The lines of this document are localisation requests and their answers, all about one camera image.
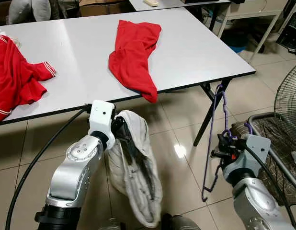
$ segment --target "electric fan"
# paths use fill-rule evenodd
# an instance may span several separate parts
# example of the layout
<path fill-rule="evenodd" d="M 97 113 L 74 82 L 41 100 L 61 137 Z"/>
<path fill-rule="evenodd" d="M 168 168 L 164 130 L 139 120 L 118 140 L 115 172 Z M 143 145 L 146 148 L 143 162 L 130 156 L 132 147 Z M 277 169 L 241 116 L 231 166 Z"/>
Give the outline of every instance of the electric fan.
<path fill-rule="evenodd" d="M 296 145 L 296 66 L 278 88 L 274 112 L 280 119 L 279 125 Z"/>

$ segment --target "red cloth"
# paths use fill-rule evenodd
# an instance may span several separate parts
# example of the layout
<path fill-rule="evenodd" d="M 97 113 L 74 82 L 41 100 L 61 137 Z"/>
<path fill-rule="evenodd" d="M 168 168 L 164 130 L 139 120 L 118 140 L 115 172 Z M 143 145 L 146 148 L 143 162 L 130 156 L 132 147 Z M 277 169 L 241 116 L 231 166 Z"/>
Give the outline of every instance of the red cloth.
<path fill-rule="evenodd" d="M 31 104 L 47 91 L 37 81 L 55 76 L 47 62 L 30 64 L 14 42 L 0 35 L 0 121 L 19 104 Z"/>
<path fill-rule="evenodd" d="M 109 57 L 109 69 L 120 83 L 153 103 L 158 94 L 148 72 L 148 57 L 156 48 L 160 32 L 157 24 L 119 20 L 115 51 Z"/>

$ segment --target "gray pillow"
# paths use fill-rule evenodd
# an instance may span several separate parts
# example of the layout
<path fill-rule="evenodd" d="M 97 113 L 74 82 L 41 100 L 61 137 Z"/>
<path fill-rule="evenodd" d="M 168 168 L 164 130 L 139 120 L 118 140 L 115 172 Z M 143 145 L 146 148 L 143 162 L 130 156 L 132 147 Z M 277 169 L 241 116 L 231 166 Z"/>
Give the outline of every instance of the gray pillow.
<path fill-rule="evenodd" d="M 51 6 L 49 0 L 32 0 L 32 9 L 37 22 L 50 20 Z"/>
<path fill-rule="evenodd" d="M 31 0 L 12 0 L 9 8 L 9 24 L 24 22 L 31 11 Z"/>

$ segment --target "floor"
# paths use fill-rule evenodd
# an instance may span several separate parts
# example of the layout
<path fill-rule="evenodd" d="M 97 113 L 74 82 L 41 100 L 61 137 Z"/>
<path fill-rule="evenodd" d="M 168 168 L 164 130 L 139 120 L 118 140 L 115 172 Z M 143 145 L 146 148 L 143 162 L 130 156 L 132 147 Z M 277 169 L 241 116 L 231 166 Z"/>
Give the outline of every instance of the floor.
<path fill-rule="evenodd" d="M 258 54 L 252 65 L 255 75 L 234 79 L 227 90 L 229 122 L 244 121 L 252 114 L 273 110 L 277 87 L 288 71 L 296 64 L 296 56 L 274 41 L 272 34 L 264 54 Z M 240 55 L 249 59 L 253 46 Z M 159 95 L 156 104 L 143 98 L 117 103 L 117 109 L 132 110 L 147 120 L 150 140 L 158 164 L 164 198 L 162 211 L 184 214 L 193 219 L 202 230 L 242 230 L 243 225 L 233 209 L 232 188 L 220 176 L 213 193 L 201 201 L 208 130 L 198 147 L 192 142 L 209 108 L 210 101 L 200 87 L 192 87 Z M 0 126 L 0 230 L 4 229 L 6 213 L 17 183 L 36 153 L 69 117 L 75 112 L 22 121 Z M 87 115 L 79 117 L 46 151 L 36 164 L 15 206 L 11 229 L 34 230 L 34 215 L 45 202 L 49 182 L 55 168 L 63 161 L 67 147 L 86 134 Z M 212 146 L 217 143 L 216 133 L 224 129 L 224 115 L 217 109 Z M 175 146 L 185 148 L 178 155 Z M 208 181 L 217 160 L 208 168 Z M 127 197 L 117 192 L 107 179 L 107 162 L 92 178 L 79 222 L 79 230 L 98 229 L 111 217 L 118 218 L 127 229 L 136 230 L 142 225 L 135 219 Z"/>

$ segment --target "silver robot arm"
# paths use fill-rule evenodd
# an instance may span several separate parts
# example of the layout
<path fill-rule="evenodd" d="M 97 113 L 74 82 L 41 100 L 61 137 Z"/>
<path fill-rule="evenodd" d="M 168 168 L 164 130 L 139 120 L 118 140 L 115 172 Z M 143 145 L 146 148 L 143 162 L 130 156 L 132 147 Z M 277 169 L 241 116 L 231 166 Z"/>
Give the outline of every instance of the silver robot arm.
<path fill-rule="evenodd" d="M 76 229 L 90 177 L 97 170 L 103 151 L 115 142 L 111 132 L 114 116 L 112 103 L 93 102 L 88 135 L 67 149 L 66 158 L 53 174 L 43 211 L 35 216 L 39 230 Z"/>
<path fill-rule="evenodd" d="M 230 146 L 220 135 L 218 137 L 219 148 L 212 152 L 212 156 L 223 159 L 223 176 L 233 186 L 234 208 L 245 228 L 247 230 L 294 230 L 293 226 L 284 219 L 274 197 L 262 181 L 256 178 L 261 168 L 259 163 L 247 150 L 238 150 L 239 145 L 246 144 L 262 162 L 265 162 L 270 140 L 247 134 L 236 146 Z"/>

